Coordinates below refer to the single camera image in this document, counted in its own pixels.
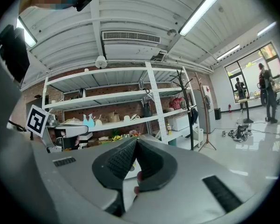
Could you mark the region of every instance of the bottle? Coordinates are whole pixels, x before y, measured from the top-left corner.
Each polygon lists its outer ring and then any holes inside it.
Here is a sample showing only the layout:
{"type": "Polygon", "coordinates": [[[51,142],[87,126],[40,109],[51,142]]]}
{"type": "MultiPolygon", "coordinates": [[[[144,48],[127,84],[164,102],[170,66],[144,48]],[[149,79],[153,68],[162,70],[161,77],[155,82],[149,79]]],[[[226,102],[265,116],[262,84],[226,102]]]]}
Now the bottle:
{"type": "Polygon", "coordinates": [[[172,134],[170,124],[167,124],[167,131],[168,131],[168,135],[171,135],[171,134],[172,134]]]}

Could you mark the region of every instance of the refrigerator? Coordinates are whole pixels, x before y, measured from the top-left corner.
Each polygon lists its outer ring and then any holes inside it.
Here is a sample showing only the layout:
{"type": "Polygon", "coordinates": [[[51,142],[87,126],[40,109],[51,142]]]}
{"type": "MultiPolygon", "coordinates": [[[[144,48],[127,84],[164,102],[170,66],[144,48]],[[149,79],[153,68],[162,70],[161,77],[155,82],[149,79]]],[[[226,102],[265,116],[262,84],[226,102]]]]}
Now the refrigerator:
{"type": "MultiPolygon", "coordinates": [[[[199,90],[193,90],[196,105],[197,105],[197,111],[198,111],[198,118],[199,118],[199,126],[201,129],[203,129],[203,132],[206,133],[206,122],[205,122],[205,114],[204,114],[204,106],[203,101],[201,97],[201,93],[199,90]]],[[[210,105],[207,107],[207,118],[208,118],[208,125],[209,125],[209,133],[213,132],[216,125],[215,120],[215,111],[214,111],[214,105],[213,100],[210,93],[210,88],[208,85],[202,86],[202,93],[203,96],[207,96],[210,101],[210,105]]]]}

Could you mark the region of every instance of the person standing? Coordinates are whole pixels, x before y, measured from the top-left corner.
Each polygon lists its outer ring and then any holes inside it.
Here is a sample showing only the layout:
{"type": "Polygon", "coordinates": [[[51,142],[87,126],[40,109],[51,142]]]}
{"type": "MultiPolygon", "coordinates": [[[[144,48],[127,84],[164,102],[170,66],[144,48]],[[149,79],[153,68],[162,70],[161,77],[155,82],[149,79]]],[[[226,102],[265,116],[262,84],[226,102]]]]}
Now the person standing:
{"type": "MultiPolygon", "coordinates": [[[[235,89],[238,91],[238,97],[239,99],[245,99],[245,90],[244,90],[244,82],[239,81],[239,78],[237,77],[237,82],[235,84],[235,89]]],[[[240,103],[241,105],[241,111],[243,112],[243,102],[240,103]]]]}
{"type": "Polygon", "coordinates": [[[267,121],[271,122],[271,124],[277,123],[278,121],[275,119],[276,115],[276,98],[273,91],[273,85],[275,82],[273,81],[271,72],[269,70],[265,70],[265,66],[262,63],[258,64],[260,69],[259,74],[259,83],[262,89],[265,89],[267,92],[267,104],[266,104],[266,116],[267,121]]]}

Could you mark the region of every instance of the red bag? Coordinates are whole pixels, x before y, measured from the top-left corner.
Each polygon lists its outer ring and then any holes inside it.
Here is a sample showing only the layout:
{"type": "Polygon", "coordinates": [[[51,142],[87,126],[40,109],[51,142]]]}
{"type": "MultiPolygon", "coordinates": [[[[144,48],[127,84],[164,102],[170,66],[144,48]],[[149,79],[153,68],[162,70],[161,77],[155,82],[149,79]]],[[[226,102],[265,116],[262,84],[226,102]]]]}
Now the red bag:
{"type": "Polygon", "coordinates": [[[169,102],[169,108],[174,108],[175,110],[178,110],[181,108],[181,102],[180,98],[175,98],[174,100],[169,102]]]}

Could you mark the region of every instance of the black coat rack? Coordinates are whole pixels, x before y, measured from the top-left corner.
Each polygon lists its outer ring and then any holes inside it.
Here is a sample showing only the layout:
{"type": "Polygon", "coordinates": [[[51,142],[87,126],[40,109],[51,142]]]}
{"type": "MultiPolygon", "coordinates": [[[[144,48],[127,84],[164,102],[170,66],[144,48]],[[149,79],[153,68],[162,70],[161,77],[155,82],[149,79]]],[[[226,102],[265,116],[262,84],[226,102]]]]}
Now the black coat rack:
{"type": "Polygon", "coordinates": [[[193,80],[193,79],[190,79],[185,85],[183,85],[183,83],[182,83],[182,69],[181,69],[181,71],[178,71],[178,70],[176,70],[176,72],[177,72],[177,76],[171,76],[171,77],[175,77],[175,78],[177,78],[178,79],[178,81],[179,81],[179,84],[178,83],[176,83],[176,82],[174,82],[174,81],[172,81],[174,84],[176,84],[178,87],[181,87],[181,89],[182,89],[182,92],[183,92],[183,96],[184,96],[184,99],[185,99],[185,101],[186,101],[186,106],[187,106],[187,110],[188,110],[188,118],[189,118],[189,126],[190,126],[190,132],[191,132],[191,134],[190,134],[190,139],[191,139],[191,150],[194,150],[194,138],[193,138],[193,126],[192,126],[192,109],[196,106],[193,106],[192,108],[190,107],[190,105],[189,105],[189,99],[188,99],[188,96],[187,96],[187,93],[186,93],[186,90],[187,90],[187,84],[189,84],[190,83],[190,81],[191,80],[193,80]]]}

